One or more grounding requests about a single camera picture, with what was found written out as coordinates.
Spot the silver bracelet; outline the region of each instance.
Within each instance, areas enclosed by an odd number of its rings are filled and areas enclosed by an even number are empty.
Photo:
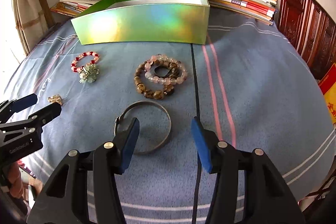
[[[114,136],[117,134],[117,130],[118,130],[118,125],[124,120],[124,116],[125,114],[131,110],[132,108],[134,107],[137,107],[137,106],[142,106],[142,105],[151,105],[151,106],[154,106],[154,107],[157,107],[159,108],[160,110],[162,110],[163,112],[166,113],[168,119],[169,119],[169,128],[168,128],[168,133],[167,135],[165,136],[165,138],[157,145],[155,146],[153,149],[150,149],[150,150],[147,150],[147,151],[134,151],[134,155],[145,155],[145,154],[149,154],[149,153],[152,153],[156,150],[158,150],[159,148],[163,147],[164,145],[167,144],[167,142],[169,141],[169,137],[170,137],[170,132],[171,132],[171,118],[170,118],[170,115],[167,111],[167,109],[165,109],[162,105],[158,104],[157,102],[152,102],[152,101],[138,101],[138,102],[135,102],[131,105],[129,105],[125,110],[124,112],[115,119],[115,124],[114,124]]]

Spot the metal screw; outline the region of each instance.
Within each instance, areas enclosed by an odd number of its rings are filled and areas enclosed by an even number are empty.
[[[112,147],[113,147],[113,143],[112,142],[104,143],[104,148],[111,149]]]
[[[256,150],[254,150],[254,153],[256,153],[258,156],[262,156],[264,154],[264,151],[260,148],[257,148]]]
[[[227,142],[225,142],[225,141],[219,141],[217,145],[220,148],[226,148],[227,147]]]
[[[69,155],[70,157],[74,157],[74,156],[76,156],[76,155],[77,155],[77,150],[70,150],[69,153],[68,153],[68,155]]]

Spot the pink bead bracelet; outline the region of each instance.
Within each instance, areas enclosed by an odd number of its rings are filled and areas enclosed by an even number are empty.
[[[80,54],[78,57],[75,58],[74,61],[72,61],[71,63],[71,70],[73,72],[81,72],[83,67],[84,66],[81,66],[81,67],[76,67],[76,64],[79,60],[81,60],[84,56],[89,56],[89,55],[92,55],[94,58],[93,60],[91,60],[89,63],[87,63],[86,65],[89,65],[89,64],[94,64],[94,63],[97,63],[98,60],[99,60],[99,55],[98,53],[96,52],[83,52],[82,54]]]

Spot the green box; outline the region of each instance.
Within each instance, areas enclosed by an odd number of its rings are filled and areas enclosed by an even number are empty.
[[[101,0],[71,20],[81,44],[205,44],[208,0]]]

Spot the bed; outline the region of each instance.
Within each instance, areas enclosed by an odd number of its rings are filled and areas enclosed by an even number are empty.
[[[70,70],[82,52],[99,53],[96,82],[81,84]],[[127,223],[190,223],[197,176],[197,152],[190,123],[199,116],[206,129],[236,146],[262,148],[300,200],[319,185],[335,155],[335,133],[324,98],[306,63],[275,25],[211,8],[207,44],[122,42],[81,45],[71,22],[41,41],[11,78],[5,98],[38,95],[38,103],[13,121],[60,94],[62,113],[44,127],[44,147],[24,162],[44,183],[72,149],[90,151],[113,139],[117,116],[133,102],[147,100],[135,90],[133,75],[150,56],[165,53],[181,60],[188,78],[160,101],[171,115],[170,142],[149,155],[133,156],[116,182]],[[140,120],[137,146],[152,145],[167,128],[156,108],[134,109]],[[197,223],[204,223],[215,175],[202,171]],[[95,219],[92,174],[88,208]],[[244,204],[239,176],[236,220]]]

